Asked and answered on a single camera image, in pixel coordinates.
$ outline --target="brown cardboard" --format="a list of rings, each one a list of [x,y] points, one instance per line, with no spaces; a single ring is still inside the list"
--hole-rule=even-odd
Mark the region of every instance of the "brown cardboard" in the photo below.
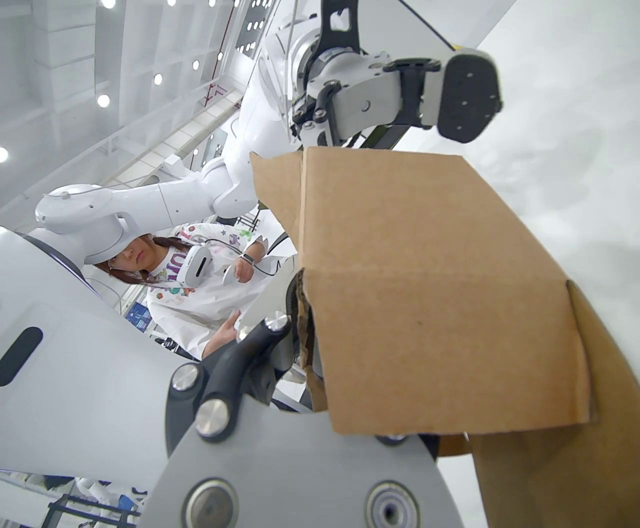
[[[300,252],[337,432],[588,422],[567,278],[462,158],[310,148],[252,164]]]
[[[328,410],[324,381],[313,370],[314,327],[310,324],[309,304],[302,293],[303,273],[298,274],[298,336],[300,338],[300,365],[307,374],[307,390],[311,395],[311,403],[315,412]],[[459,456],[471,453],[471,445],[463,434],[444,435],[440,437],[438,456]]]
[[[588,300],[568,288],[598,419],[471,437],[491,528],[640,526],[640,386]]]
[[[259,175],[254,179],[257,196],[274,212],[297,248],[300,234],[302,152],[292,152],[271,159],[263,159],[251,153],[251,166],[253,172]]]

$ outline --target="ceiling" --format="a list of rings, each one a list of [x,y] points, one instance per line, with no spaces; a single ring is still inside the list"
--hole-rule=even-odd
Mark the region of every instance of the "ceiling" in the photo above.
[[[452,42],[476,46],[513,1],[409,4]],[[0,163],[0,225],[31,223],[42,193],[56,187],[103,184],[204,107],[244,90],[267,17],[277,7],[286,18],[294,0],[109,3],[0,0],[0,147],[9,156]],[[298,6],[318,12],[319,0]]]

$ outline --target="ceiling light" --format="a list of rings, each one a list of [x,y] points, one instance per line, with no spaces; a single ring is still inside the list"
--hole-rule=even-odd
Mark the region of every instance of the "ceiling light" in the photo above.
[[[96,99],[96,102],[98,103],[98,106],[100,108],[107,108],[109,106],[109,103],[111,102],[111,98],[105,93],[103,93],[102,95],[98,96],[98,99]]]

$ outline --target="woman's hand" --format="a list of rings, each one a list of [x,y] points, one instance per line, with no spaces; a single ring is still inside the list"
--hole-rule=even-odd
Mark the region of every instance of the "woman's hand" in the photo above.
[[[242,257],[238,257],[234,265],[236,267],[236,278],[238,282],[240,284],[249,282],[251,277],[253,277],[253,266]]]
[[[215,352],[220,347],[223,347],[227,343],[231,343],[236,337],[237,332],[234,328],[236,321],[240,317],[240,311],[236,310],[231,317],[229,317],[223,324],[216,330],[216,333],[213,335],[209,342],[204,347],[204,351],[202,352],[202,359],[207,357],[212,352]]]

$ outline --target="white sweatshirt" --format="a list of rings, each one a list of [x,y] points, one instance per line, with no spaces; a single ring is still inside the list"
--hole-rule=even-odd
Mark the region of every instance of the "white sweatshirt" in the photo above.
[[[255,240],[255,233],[226,225],[198,223],[183,229],[178,237],[185,242],[207,244],[213,258],[209,273],[195,289],[170,287],[170,284],[163,287],[163,282],[176,281],[186,257],[184,252],[170,248],[164,261],[150,274],[161,282],[149,287],[147,307],[169,337],[189,354],[201,359],[204,347],[215,331],[234,310],[243,313],[271,277],[256,269],[253,278],[245,284],[222,284],[225,270],[233,266],[239,256],[225,244],[242,252]],[[264,261],[264,266],[258,264],[257,267],[272,273],[268,260]]]

